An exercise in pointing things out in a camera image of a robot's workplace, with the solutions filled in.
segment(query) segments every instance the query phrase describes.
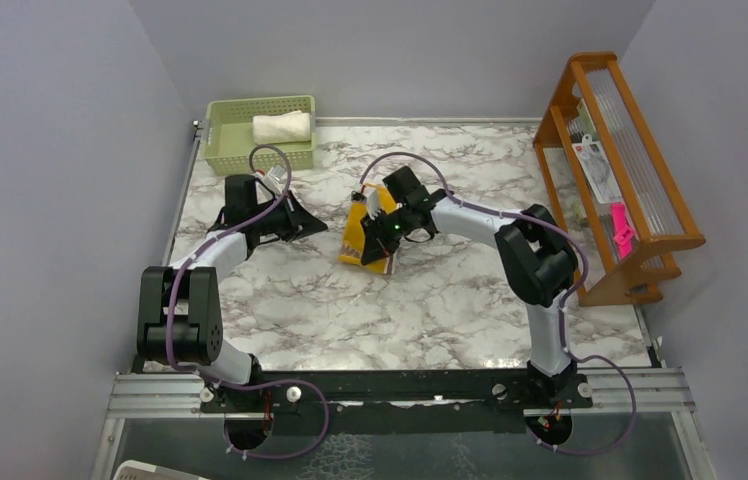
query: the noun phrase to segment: green basket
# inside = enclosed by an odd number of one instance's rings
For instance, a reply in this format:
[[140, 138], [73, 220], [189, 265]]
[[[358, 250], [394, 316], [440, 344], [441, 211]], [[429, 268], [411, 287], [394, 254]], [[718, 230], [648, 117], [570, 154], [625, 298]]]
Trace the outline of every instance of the green basket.
[[[212, 102], [206, 109], [204, 137], [200, 149], [215, 175], [250, 173], [247, 157], [256, 146], [253, 142], [253, 117], [282, 115], [300, 110], [312, 117], [312, 138], [308, 142], [280, 143], [276, 146], [286, 154], [292, 170], [315, 166], [315, 99], [311, 95], [293, 97], [249, 98]], [[274, 165], [284, 165], [279, 155], [271, 150], [260, 150], [253, 157], [253, 166], [267, 171]]]

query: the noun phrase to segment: clear plastic panel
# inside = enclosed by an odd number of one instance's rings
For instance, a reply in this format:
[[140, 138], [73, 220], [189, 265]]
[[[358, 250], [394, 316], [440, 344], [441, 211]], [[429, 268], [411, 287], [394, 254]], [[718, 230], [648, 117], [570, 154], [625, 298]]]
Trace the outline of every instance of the clear plastic panel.
[[[575, 415], [575, 433], [566, 446], [589, 449], [605, 445], [624, 428], [628, 417], [628, 413]], [[281, 462], [244, 461], [241, 455], [228, 454], [219, 433], [223, 428], [219, 419], [127, 420], [115, 465], [136, 460], [213, 480], [693, 478], [672, 415], [640, 412], [637, 418], [636, 429], [623, 448], [588, 459], [546, 451], [529, 435], [345, 433], [330, 434], [309, 454]], [[378, 418], [365, 421], [377, 422]], [[312, 440], [310, 436], [275, 435], [259, 451], [292, 452]]]
[[654, 235], [682, 235], [685, 232], [680, 220], [662, 187], [610, 72], [606, 69], [596, 70], [588, 73], [586, 77], [621, 154], [622, 163], [633, 183], [633, 189], [651, 232]]
[[[583, 122], [581, 122], [580, 117], [576, 117], [573, 120], [571, 120], [568, 123], [567, 128], [568, 128], [568, 134], [572, 137], [578, 137], [578, 136], [583, 135], [584, 128], [583, 128]], [[598, 211], [598, 215], [601, 221], [601, 225], [604, 227], [604, 235], [606, 235], [607, 242], [609, 242], [610, 244], [612, 254], [613, 254], [613, 259], [615, 260], [616, 263], [618, 263], [620, 260], [619, 258], [620, 254], [617, 250], [615, 240], [613, 240], [613, 232], [615, 231], [615, 228], [613, 227], [612, 216], [607, 215], [606, 212], [601, 212], [600, 208]], [[636, 248], [638, 244], [639, 244], [639, 239], [634, 237], [633, 248]], [[655, 269], [663, 268], [663, 261], [660, 257], [651, 257], [645, 262], [645, 265], [647, 265], [649, 268], [655, 268]]]
[[571, 167], [562, 147], [543, 149], [545, 160], [548, 162], [548, 170], [557, 190], [560, 206], [568, 232], [583, 245], [589, 259], [589, 275], [586, 277], [586, 288], [592, 288], [598, 279], [606, 273], [601, 257], [598, 255], [598, 246], [592, 229], [585, 221], [583, 202], [577, 191], [577, 184], [571, 174]]

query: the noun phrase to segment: label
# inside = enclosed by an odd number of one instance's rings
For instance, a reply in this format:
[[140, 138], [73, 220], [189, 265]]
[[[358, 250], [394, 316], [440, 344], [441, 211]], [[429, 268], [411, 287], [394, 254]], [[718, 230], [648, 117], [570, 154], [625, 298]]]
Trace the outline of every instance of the label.
[[618, 188], [610, 162], [600, 142], [593, 142], [591, 135], [584, 135], [582, 143], [575, 143], [572, 146], [595, 200], [602, 204], [623, 202], [621, 189]]

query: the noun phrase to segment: metal rail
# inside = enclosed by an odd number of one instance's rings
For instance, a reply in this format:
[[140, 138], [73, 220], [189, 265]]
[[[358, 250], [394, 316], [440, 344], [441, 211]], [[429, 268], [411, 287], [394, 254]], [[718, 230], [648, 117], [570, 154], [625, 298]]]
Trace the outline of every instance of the metal rail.
[[[586, 375], [592, 387], [594, 407], [566, 412], [589, 415], [630, 411], [630, 396], [618, 372], [612, 369], [583, 369], [581, 373]], [[692, 393], [680, 369], [631, 368], [625, 369], [625, 373], [633, 383], [640, 412], [695, 411]], [[261, 412], [202, 413], [199, 393], [203, 385], [203, 380], [190, 374], [118, 375], [106, 418], [261, 418]], [[436, 403], [460, 402], [464, 400], [440, 400]], [[525, 410], [524, 413], [529, 416], [547, 411]]]

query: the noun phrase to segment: wire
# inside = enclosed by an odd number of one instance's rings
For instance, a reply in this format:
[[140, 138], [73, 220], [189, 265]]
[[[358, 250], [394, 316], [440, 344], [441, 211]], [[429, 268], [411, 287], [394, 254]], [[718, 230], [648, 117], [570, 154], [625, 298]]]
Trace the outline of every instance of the wire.
[[599, 448], [599, 449], [595, 449], [595, 450], [572, 450], [572, 449], [567, 449], [567, 448], [559, 447], [557, 445], [550, 445], [550, 444], [544, 442], [543, 440], [539, 439], [538, 437], [536, 437], [535, 434], [533, 434], [532, 431], [530, 432], [530, 434], [534, 436], [534, 438], [536, 439], [536, 443], [537, 444], [539, 444], [539, 445], [541, 445], [541, 446], [543, 446], [543, 447], [545, 447], [545, 448], [547, 448], [549, 450], [553, 450], [553, 451], [558, 452], [558, 453], [564, 453], [564, 454], [567, 454], [567, 455], [576, 455], [576, 456], [600, 455], [600, 454], [606, 453], [606, 452], [608, 452], [608, 451], [610, 451], [610, 450], [618, 447], [622, 443], [624, 443], [624, 441], [626, 441], [628, 439], [628, 437], [630, 437], [630, 434], [633, 432], [633, 428], [636, 426], [636, 392], [633, 391], [633, 384], [630, 383], [630, 378], [628, 378], [627, 374], [624, 373], [624, 371], [621, 369], [621, 367], [619, 367], [618, 365], [616, 365], [615, 362], [613, 362], [609, 358], [604, 357], [602, 355], [589, 355], [586, 358], [582, 358], [582, 359], [579, 358], [579, 357], [577, 357], [576, 355], [574, 355], [574, 352], [571, 351], [571, 347], [568, 345], [568, 339], [566, 338], [566, 335], [565, 335], [565, 332], [566, 332], [565, 312], [564, 312], [565, 302], [568, 300], [569, 297], [571, 297], [574, 294], [574, 292], [577, 291], [578, 288], [580, 288], [581, 286], [583, 286], [583, 283], [586, 281], [586, 276], [589, 274], [589, 260], [586, 257], [586, 252], [583, 250], [583, 246], [580, 245], [568, 232], [566, 232], [562, 228], [560, 228], [560, 227], [558, 227], [556, 225], [552, 225], [552, 224], [550, 224], [548, 222], [539, 220], [538, 218], [530, 217], [530, 216], [527, 216], [527, 215], [524, 215], [524, 214], [521, 214], [521, 213], [517, 213], [517, 212], [507, 212], [507, 211], [494, 210], [494, 209], [491, 209], [489, 207], [485, 207], [483, 205], [478, 205], [476, 203], [467, 202], [465, 200], [457, 198], [453, 194], [453, 192], [451, 192], [450, 188], [448, 188], [448, 182], [447, 182], [447, 180], [445, 180], [445, 176], [442, 174], [442, 171], [439, 170], [439, 168], [436, 167], [436, 165], [433, 162], [431, 162], [430, 160], [427, 160], [426, 158], [422, 157], [421, 155], [417, 155], [415, 153], [411, 153], [411, 152], [389, 152], [389, 153], [380, 155], [379, 157], [375, 158], [374, 161], [371, 162], [368, 165], [368, 167], [365, 169], [365, 171], [362, 172], [362, 176], [359, 179], [359, 183], [362, 184], [362, 183], [365, 182], [365, 177], [368, 176], [368, 174], [371, 172], [371, 169], [374, 168], [374, 165], [377, 165], [378, 163], [380, 163], [381, 161], [385, 160], [386, 158], [396, 157], [396, 156], [404, 156], [404, 157], [413, 158], [415, 160], [418, 160], [420, 162], [425, 163], [428, 167], [430, 167], [431, 169], [433, 169], [433, 171], [436, 173], [436, 176], [439, 177], [439, 181], [442, 183], [442, 188], [445, 190], [445, 195], [447, 195], [447, 197], [449, 199], [451, 199], [453, 202], [455, 202], [455, 203], [457, 203], [459, 205], [462, 205], [463, 207], [469, 208], [471, 210], [475, 210], [477, 212], [480, 212], [480, 213], [485, 213], [485, 214], [489, 214], [489, 215], [500, 215], [502, 217], [513, 218], [513, 219], [517, 219], [517, 220], [524, 220], [524, 221], [527, 221], [527, 222], [539, 225], [540, 227], [543, 227], [543, 228], [545, 228], [547, 230], [550, 230], [550, 231], [552, 231], [552, 232], [554, 232], [554, 233], [556, 233], [558, 235], [561, 235], [563, 238], [566, 239], [566, 241], [568, 241], [568, 243], [571, 244], [572, 247], [574, 247], [574, 249], [577, 251], [577, 254], [580, 256], [580, 260], [581, 260], [581, 263], [583, 264], [583, 268], [582, 268], [582, 275], [580, 275], [580, 278], [577, 279], [577, 281], [574, 282], [574, 284], [571, 286], [571, 288], [569, 288], [562, 295], [562, 297], [560, 298], [560, 302], [559, 302], [559, 316], [558, 316], [558, 321], [559, 321], [559, 329], [558, 330], [559, 330], [559, 337], [560, 337], [559, 338], [560, 339], [560, 345], [562, 345], [563, 351], [569, 356], [569, 358], [571, 358], [571, 360], [574, 361], [574, 362], [576, 362], [576, 363], [584, 363], [584, 362], [588, 362], [590, 360], [600, 360], [600, 361], [608, 364], [610, 367], [612, 367], [613, 369], [615, 369], [619, 373], [619, 375], [621, 375], [621, 378], [624, 380], [624, 383], [627, 384], [627, 391], [630, 394], [630, 403], [632, 404], [631, 414], [630, 414], [630, 420], [627, 423], [627, 427], [621, 433], [621, 435], [619, 435], [618, 438], [616, 438], [609, 445], [607, 445], [605, 447], [602, 447], [602, 448]]
[[555, 417], [557, 420], [559, 420], [559, 417], [560, 417], [559, 409], [561, 407], [562, 407], [562, 402], [557, 402], [557, 404], [554, 405], [554, 409], [551, 410], [551, 413], [545, 415], [545, 418]]
[[[317, 386], [313, 385], [312, 383], [309, 383], [304, 380], [293, 379], [293, 378], [286, 379], [286, 380], [275, 380], [273, 382], [267, 382], [267, 383], [262, 383], [258, 385], [236, 385], [234, 383], [230, 383], [222, 379], [213, 378], [209, 375], [205, 375], [200, 371], [195, 371], [194, 368], [183, 367], [177, 362], [177, 357], [174, 356], [174, 309], [177, 306], [177, 293], [179, 292], [180, 283], [182, 283], [183, 281], [183, 275], [185, 274], [186, 270], [188, 270], [188, 268], [198, 258], [200, 258], [201, 255], [206, 253], [206, 251], [212, 245], [218, 243], [218, 241], [221, 240], [222, 238], [233, 235], [239, 230], [245, 227], [248, 227], [250, 225], [253, 225], [259, 220], [265, 218], [269, 213], [274, 211], [275, 208], [280, 206], [280, 204], [286, 199], [286, 196], [289, 193], [289, 189], [291, 188], [291, 185], [292, 185], [292, 165], [291, 165], [291, 162], [289, 162], [288, 157], [286, 157], [286, 154], [279, 148], [275, 147], [274, 145], [257, 145], [256, 147], [254, 147], [253, 150], [251, 150], [250, 157], [249, 157], [251, 169], [253, 168], [253, 156], [256, 154], [256, 152], [258, 152], [259, 150], [265, 149], [265, 148], [269, 150], [274, 150], [275, 152], [277, 152], [277, 154], [280, 155], [280, 157], [283, 159], [283, 162], [285, 162], [286, 164], [286, 183], [283, 186], [283, 190], [280, 193], [280, 195], [277, 195], [276, 198], [274, 198], [274, 202], [271, 203], [271, 205], [269, 205], [267, 209], [265, 209], [258, 215], [255, 215], [252, 218], [245, 220], [244, 222], [238, 225], [234, 225], [233, 227], [230, 227], [229, 229], [224, 230], [221, 234], [206, 240], [180, 266], [179, 270], [177, 271], [176, 276], [174, 276], [174, 282], [171, 285], [171, 298], [168, 301], [168, 316], [166, 318], [166, 323], [165, 323], [165, 356], [166, 356], [166, 359], [168, 360], [168, 365], [170, 365], [171, 368], [173, 368], [174, 370], [178, 372], [197, 373], [198, 375], [203, 377], [205, 380], [211, 383], [214, 383], [214, 384], [223, 385], [224, 387], [229, 388], [231, 390], [248, 392], [248, 391], [253, 391], [253, 390], [261, 390], [263, 388], [275, 387], [279, 385], [295, 384], [295, 385], [302, 385], [314, 391], [315, 394], [318, 396], [318, 398], [321, 399], [321, 402], [324, 405], [324, 426], [321, 428], [321, 433], [319, 434], [318, 438], [315, 439], [315, 441], [312, 442], [312, 444], [310, 444], [306, 448], [298, 450], [297, 452], [287, 453], [287, 454], [282, 454], [282, 455], [269, 455], [269, 454], [258, 454], [258, 453], [249, 454], [249, 456], [253, 458], [263, 458], [263, 459], [269, 459], [269, 460], [285, 460], [289, 458], [299, 457], [301, 455], [304, 455], [310, 452], [312, 449], [320, 445], [321, 442], [324, 441], [324, 438], [327, 436], [327, 430], [330, 425], [330, 408], [327, 405], [327, 398], [324, 396], [324, 392], [322, 392]], [[243, 453], [237, 450], [235, 447], [233, 447], [232, 444], [230, 444], [230, 448], [233, 451], [236, 451], [238, 453]]]
[[273, 400], [271, 399], [271, 390], [268, 390], [265, 392], [265, 395], [263, 395], [265, 398], [265, 414], [262, 415], [262, 430], [267, 430], [267, 426], [269, 424], [273, 424], [271, 421], [271, 403]]

